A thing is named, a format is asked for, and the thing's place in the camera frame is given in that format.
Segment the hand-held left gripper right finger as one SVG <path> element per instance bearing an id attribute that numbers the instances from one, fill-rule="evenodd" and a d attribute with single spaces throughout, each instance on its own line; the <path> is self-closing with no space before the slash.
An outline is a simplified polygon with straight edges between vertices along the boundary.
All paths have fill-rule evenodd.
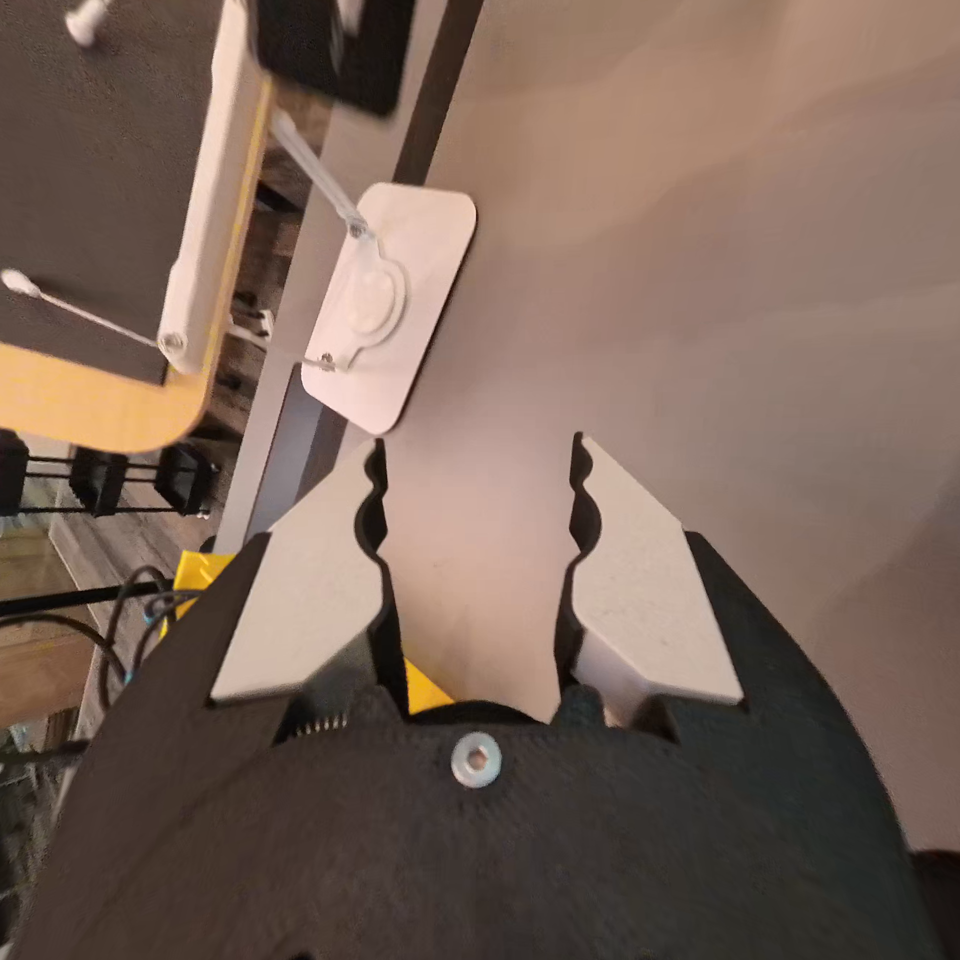
<path id="1" fill-rule="evenodd" d="M 555 631 L 558 681 L 594 689 L 610 726 L 661 697 L 739 707 L 744 692 L 682 522 L 594 439 L 572 442 Z"/>

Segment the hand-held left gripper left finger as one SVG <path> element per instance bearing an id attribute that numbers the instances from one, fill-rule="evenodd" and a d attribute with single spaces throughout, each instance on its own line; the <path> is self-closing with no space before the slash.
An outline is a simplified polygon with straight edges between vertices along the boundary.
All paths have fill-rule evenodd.
<path id="1" fill-rule="evenodd" d="M 377 681 L 386 484 L 383 441 L 368 439 L 269 528 L 210 691 L 215 704 L 293 694 L 346 706 Z"/>

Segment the white stand with wooden board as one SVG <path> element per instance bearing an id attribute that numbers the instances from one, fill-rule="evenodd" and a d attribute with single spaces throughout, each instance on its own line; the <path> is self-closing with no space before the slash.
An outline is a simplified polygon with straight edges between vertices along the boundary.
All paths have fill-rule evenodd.
<path id="1" fill-rule="evenodd" d="M 137 453 L 198 425 L 268 138 L 345 228 L 303 385 L 368 434 L 399 420 L 474 201 L 353 201 L 275 105 L 249 3 L 2 2 L 2 427 Z"/>

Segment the dark blurred object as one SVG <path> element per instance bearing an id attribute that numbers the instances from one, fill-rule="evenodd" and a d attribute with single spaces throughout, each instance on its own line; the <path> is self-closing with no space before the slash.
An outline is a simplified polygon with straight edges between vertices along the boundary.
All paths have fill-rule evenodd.
<path id="1" fill-rule="evenodd" d="M 283 81 L 377 118 L 400 100 L 414 1 L 254 1 L 258 64 Z"/>

